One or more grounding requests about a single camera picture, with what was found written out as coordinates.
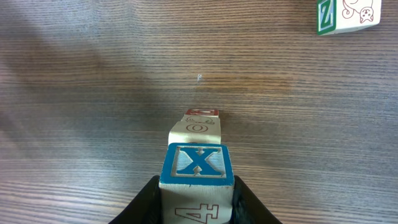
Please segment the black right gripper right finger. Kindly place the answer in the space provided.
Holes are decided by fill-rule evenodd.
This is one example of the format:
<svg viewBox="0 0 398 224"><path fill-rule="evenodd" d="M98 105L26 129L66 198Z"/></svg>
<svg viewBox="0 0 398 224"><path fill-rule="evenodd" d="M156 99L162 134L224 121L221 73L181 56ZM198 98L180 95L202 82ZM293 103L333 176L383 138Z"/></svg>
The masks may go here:
<svg viewBox="0 0 398 224"><path fill-rule="evenodd" d="M230 224L282 224L239 176L234 181Z"/></svg>

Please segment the yellow top elephant block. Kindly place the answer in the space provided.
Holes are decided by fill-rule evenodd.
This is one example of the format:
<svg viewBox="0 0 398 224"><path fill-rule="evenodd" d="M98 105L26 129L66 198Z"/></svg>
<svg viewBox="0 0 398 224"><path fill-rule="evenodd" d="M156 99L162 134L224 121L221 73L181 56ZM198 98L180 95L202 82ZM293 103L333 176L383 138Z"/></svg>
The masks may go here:
<svg viewBox="0 0 398 224"><path fill-rule="evenodd" d="M169 144L159 180L162 222L229 223L234 183L225 145Z"/></svg>

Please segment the lone block with zero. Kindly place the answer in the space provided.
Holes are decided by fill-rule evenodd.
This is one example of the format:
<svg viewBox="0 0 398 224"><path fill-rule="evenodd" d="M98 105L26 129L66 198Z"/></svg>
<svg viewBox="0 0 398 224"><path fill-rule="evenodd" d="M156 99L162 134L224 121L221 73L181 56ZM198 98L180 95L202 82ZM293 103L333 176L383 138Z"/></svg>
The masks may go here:
<svg viewBox="0 0 398 224"><path fill-rule="evenodd" d="M189 109L169 132L168 143L221 144L217 109Z"/></svg>

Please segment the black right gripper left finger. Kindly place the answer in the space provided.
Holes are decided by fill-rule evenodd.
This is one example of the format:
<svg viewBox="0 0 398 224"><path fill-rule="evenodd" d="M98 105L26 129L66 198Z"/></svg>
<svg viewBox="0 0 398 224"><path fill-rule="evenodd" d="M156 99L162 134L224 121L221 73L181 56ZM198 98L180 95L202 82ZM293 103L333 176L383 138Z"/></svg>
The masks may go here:
<svg viewBox="0 0 398 224"><path fill-rule="evenodd" d="M109 224L162 224L159 179L159 175L153 176Z"/></svg>

